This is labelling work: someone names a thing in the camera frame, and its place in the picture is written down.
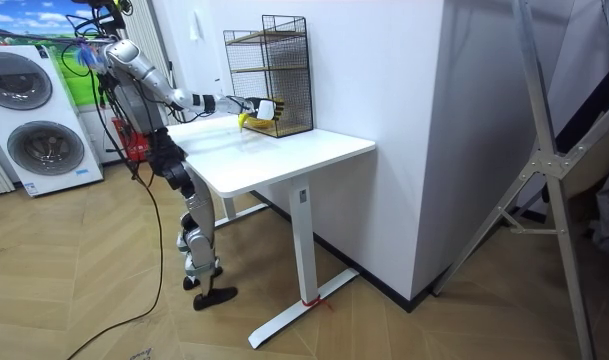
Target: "red cable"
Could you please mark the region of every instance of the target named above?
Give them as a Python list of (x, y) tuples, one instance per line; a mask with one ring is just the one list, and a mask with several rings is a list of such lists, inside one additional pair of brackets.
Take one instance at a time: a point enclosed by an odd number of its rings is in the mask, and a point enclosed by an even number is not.
[(331, 309), (331, 311), (333, 311), (333, 307), (331, 306), (331, 304), (328, 301), (326, 301), (326, 299), (322, 299), (320, 295), (317, 295), (317, 297), (315, 299), (313, 299), (310, 303), (307, 303), (306, 301), (302, 300), (302, 304), (306, 307), (315, 306), (318, 303), (322, 303), (322, 304), (328, 306), (328, 308)]

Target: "white desk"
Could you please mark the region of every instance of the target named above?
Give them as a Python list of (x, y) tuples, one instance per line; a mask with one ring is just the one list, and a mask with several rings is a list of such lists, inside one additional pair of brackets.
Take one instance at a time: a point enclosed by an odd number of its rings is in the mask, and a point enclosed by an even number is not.
[(226, 219), (219, 220), (218, 226), (266, 207), (260, 204), (236, 213), (233, 196), (278, 181), (289, 182), (302, 302), (255, 330), (249, 337), (253, 348), (312, 308), (317, 299), (327, 297), (357, 276), (357, 271), (347, 269), (317, 287), (308, 173), (374, 150), (374, 142), (319, 129), (275, 139), (246, 129), (240, 132), (237, 116), (195, 121), (168, 129), (173, 141), (188, 154), (186, 162), (222, 197)]

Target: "wooden shelf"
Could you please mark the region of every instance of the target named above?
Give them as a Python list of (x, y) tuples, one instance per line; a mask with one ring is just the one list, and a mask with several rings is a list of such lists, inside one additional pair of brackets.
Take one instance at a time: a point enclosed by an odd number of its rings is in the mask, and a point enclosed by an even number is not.
[(237, 74), (237, 73), (245, 73), (245, 72), (269, 71), (269, 70), (273, 71), (273, 70), (299, 70), (299, 69), (306, 69), (306, 66), (305, 65), (288, 65), (288, 66), (271, 66), (270, 68), (268, 66), (265, 66), (265, 67), (258, 67), (258, 68), (231, 70), (231, 73)]
[(306, 33), (299, 31), (258, 31), (252, 34), (229, 40), (226, 45), (270, 44), (292, 37), (302, 37)]

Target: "desk foot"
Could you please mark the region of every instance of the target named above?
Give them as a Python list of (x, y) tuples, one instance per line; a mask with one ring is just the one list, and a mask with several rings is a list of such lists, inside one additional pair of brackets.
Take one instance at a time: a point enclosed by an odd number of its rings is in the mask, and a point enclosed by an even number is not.
[(246, 210), (242, 210), (242, 211), (238, 212), (237, 214), (235, 214), (235, 217), (233, 217), (233, 218), (225, 217), (224, 219), (219, 219), (219, 220), (217, 220), (215, 222), (215, 228), (219, 229), (219, 228), (221, 228), (224, 225), (228, 225), (228, 224), (230, 224), (233, 221), (239, 220), (239, 219), (241, 219), (241, 218), (243, 218), (245, 216), (251, 215), (251, 214), (253, 214), (253, 213), (257, 212), (257, 211), (266, 209), (267, 207), (268, 207), (268, 205), (264, 204), (264, 203), (257, 204), (257, 205), (255, 205), (253, 207), (250, 207), (250, 208), (246, 209)]
[[(349, 268), (344, 270), (342, 273), (331, 279), (331, 281), (319, 288), (320, 298), (327, 298), (344, 284), (353, 280), (353, 278), (355, 278), (357, 275), (359, 275), (359, 273), (355, 269)], [(273, 319), (269, 320), (269, 322), (253, 331), (251, 336), (248, 337), (248, 342), (251, 344), (253, 349), (257, 349), (273, 335), (277, 334), (280, 330), (285, 328), (288, 324), (295, 321), (295, 319), (302, 316), (305, 312), (313, 307), (315, 307), (315, 305), (306, 306), (302, 303), (302, 301), (298, 301), (288, 309), (282, 311), (282, 313)]]

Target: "stacked washer dryer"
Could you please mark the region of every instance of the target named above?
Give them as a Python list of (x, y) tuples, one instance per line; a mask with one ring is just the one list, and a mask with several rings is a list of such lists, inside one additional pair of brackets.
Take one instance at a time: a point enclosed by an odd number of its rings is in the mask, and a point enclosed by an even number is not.
[(41, 45), (0, 46), (0, 146), (31, 196), (103, 179), (77, 107)]

